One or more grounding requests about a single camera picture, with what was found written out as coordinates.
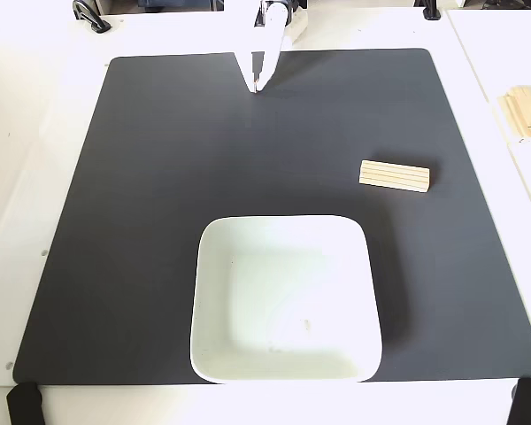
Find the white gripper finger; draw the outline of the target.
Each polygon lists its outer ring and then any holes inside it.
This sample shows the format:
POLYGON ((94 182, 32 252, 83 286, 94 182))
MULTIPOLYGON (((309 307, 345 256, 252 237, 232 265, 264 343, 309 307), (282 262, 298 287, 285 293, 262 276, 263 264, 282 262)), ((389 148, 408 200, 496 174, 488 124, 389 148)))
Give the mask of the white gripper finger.
POLYGON ((252 52, 249 50, 237 50, 234 54, 248 91, 256 93, 257 83, 254 80, 252 52))
POLYGON ((272 79, 281 53, 285 26, 291 21, 289 1, 263 1, 262 18, 265 30, 265 49, 261 72, 256 79, 256 91, 262 91, 272 79))

